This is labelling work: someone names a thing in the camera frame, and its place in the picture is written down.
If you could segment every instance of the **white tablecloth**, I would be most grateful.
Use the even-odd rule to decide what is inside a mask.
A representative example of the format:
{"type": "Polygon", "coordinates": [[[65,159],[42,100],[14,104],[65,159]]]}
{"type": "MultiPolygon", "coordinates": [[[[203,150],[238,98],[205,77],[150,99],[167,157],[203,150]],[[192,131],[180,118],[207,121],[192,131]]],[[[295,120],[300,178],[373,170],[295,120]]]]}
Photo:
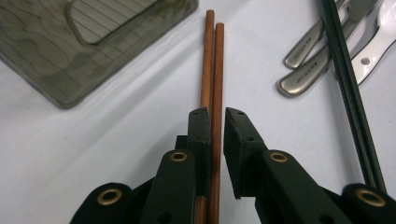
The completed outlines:
{"type": "MultiPolygon", "coordinates": [[[[129,62],[80,105],[61,110],[0,63],[2,223],[68,223],[96,187],[135,188],[155,176],[199,107],[205,12],[225,24],[223,106],[245,111],[269,148],[292,154],[324,188],[362,182],[338,82],[331,68],[288,99],[276,82],[284,56],[318,18],[314,0],[202,0],[196,12],[129,62]]],[[[348,45],[375,30],[375,11],[348,45]]],[[[389,195],[396,198],[396,48],[360,86],[389,195]]],[[[254,199],[237,201],[221,164],[220,223],[260,223],[254,199]]]]}

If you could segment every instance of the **translucent gray tray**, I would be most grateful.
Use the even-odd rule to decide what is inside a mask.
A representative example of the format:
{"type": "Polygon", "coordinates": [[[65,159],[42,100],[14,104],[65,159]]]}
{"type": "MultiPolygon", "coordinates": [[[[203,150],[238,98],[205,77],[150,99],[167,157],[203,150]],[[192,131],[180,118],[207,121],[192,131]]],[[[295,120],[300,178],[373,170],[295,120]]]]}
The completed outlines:
{"type": "Polygon", "coordinates": [[[62,108],[198,7],[198,0],[4,0],[0,58],[62,108]]]}

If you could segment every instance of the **white plastic utensil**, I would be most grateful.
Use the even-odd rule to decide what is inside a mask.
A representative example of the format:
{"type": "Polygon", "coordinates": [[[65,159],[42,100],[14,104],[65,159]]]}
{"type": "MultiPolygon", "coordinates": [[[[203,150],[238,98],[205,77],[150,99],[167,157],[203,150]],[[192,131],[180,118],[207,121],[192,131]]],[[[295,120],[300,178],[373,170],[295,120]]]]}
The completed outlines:
{"type": "Polygon", "coordinates": [[[373,39],[352,59],[358,84],[370,75],[396,39],[396,0],[384,0],[377,23],[379,28],[373,39]]]}

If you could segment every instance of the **white handle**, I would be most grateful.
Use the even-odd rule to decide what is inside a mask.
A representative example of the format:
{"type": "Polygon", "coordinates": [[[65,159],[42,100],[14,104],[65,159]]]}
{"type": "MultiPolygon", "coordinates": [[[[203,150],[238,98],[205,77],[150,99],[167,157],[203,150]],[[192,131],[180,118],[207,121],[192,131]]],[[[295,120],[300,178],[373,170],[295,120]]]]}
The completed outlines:
{"type": "Polygon", "coordinates": [[[385,35],[380,27],[373,39],[352,59],[358,84],[370,75],[393,41],[394,37],[385,35]]]}

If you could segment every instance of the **utensil handle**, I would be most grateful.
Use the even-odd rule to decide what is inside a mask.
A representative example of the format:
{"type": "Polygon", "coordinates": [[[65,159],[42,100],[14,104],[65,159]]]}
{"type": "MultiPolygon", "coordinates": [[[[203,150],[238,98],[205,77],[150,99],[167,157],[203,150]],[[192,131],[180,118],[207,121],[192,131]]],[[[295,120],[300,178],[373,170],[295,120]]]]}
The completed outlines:
{"type": "Polygon", "coordinates": [[[393,42],[394,38],[384,35],[379,28],[373,39],[352,59],[353,70],[359,85],[371,74],[393,42]]]}
{"type": "MultiPolygon", "coordinates": [[[[350,37],[357,25],[354,21],[346,20],[343,26],[346,39],[350,37]]],[[[329,47],[326,45],[308,62],[280,79],[277,89],[286,97],[295,97],[303,94],[327,70],[330,59],[329,47]]]]}
{"type": "MultiPolygon", "coordinates": [[[[338,0],[336,5],[339,9],[345,0],[338,0]]],[[[319,20],[309,31],[299,40],[285,57],[284,64],[288,68],[294,69],[300,66],[311,52],[312,48],[318,43],[323,34],[323,22],[319,20]]]]}

